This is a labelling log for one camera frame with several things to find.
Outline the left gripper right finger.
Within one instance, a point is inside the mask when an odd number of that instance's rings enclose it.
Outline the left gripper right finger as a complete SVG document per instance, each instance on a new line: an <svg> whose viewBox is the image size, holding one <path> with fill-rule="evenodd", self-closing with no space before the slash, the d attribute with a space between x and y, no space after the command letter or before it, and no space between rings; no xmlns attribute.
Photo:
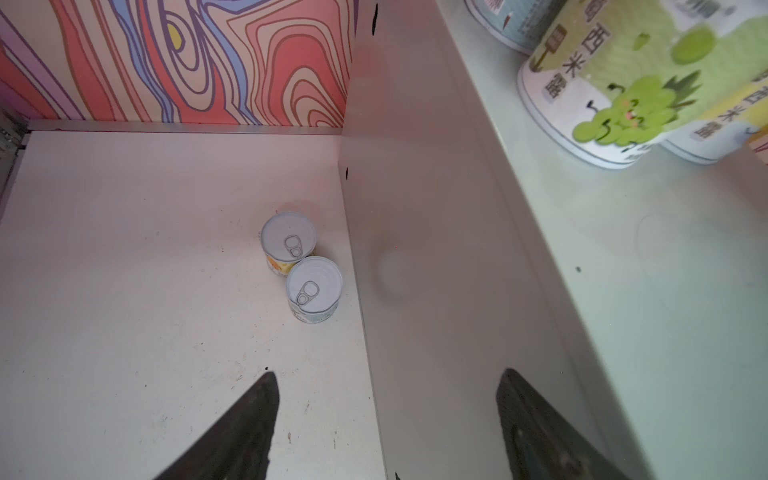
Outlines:
<svg viewBox="0 0 768 480"><path fill-rule="evenodd" d="M501 375L496 404L515 479L624 479L516 370Z"/></svg>

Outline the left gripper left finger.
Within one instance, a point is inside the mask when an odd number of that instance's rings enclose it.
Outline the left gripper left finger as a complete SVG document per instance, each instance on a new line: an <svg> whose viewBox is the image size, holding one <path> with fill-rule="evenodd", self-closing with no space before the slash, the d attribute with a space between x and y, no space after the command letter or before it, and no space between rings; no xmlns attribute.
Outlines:
<svg viewBox="0 0 768 480"><path fill-rule="evenodd" d="M264 479L280 404L276 375L264 373L160 479Z"/></svg>

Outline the can row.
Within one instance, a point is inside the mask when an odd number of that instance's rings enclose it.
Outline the can row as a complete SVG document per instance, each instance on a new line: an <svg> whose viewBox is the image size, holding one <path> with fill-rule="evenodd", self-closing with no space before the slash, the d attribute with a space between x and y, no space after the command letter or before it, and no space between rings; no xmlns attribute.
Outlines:
<svg viewBox="0 0 768 480"><path fill-rule="evenodd" d="M343 289L338 266L321 256L298 262L286 279L286 294L293 315L303 323L317 324L336 311Z"/></svg>
<svg viewBox="0 0 768 480"><path fill-rule="evenodd" d="M700 165L711 165L757 138L767 128L767 71L723 97L661 146Z"/></svg>
<svg viewBox="0 0 768 480"><path fill-rule="evenodd" d="M318 235L313 222L298 212L283 212L262 227L260 241L269 268L286 277L304 258L311 256Z"/></svg>
<svg viewBox="0 0 768 480"><path fill-rule="evenodd" d="M764 1L568 1L518 88L558 144L622 169L766 68Z"/></svg>

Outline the blue white labelled can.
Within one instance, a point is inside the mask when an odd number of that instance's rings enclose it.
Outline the blue white labelled can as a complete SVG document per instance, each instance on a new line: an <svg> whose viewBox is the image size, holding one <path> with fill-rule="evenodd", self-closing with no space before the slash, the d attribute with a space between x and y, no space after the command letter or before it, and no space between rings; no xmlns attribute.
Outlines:
<svg viewBox="0 0 768 480"><path fill-rule="evenodd" d="M472 17L496 40L530 55L565 0L465 0Z"/></svg>

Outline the grey metal cabinet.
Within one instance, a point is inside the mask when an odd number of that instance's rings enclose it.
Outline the grey metal cabinet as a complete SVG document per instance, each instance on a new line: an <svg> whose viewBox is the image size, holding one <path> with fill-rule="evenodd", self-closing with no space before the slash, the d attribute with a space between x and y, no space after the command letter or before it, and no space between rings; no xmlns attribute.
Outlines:
<svg viewBox="0 0 768 480"><path fill-rule="evenodd" d="M630 479L767 475L767 168L554 142L460 1L361 1L339 161L385 475L515 479L518 371Z"/></svg>

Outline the can left row back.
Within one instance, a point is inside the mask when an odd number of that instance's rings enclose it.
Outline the can left row back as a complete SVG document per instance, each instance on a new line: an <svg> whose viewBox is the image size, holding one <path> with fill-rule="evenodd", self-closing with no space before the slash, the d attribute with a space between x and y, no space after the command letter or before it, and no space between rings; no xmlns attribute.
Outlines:
<svg viewBox="0 0 768 480"><path fill-rule="evenodd" d="M260 241L269 268L286 277L304 258L311 256L318 235L313 222L298 212L283 212L262 227Z"/></svg>

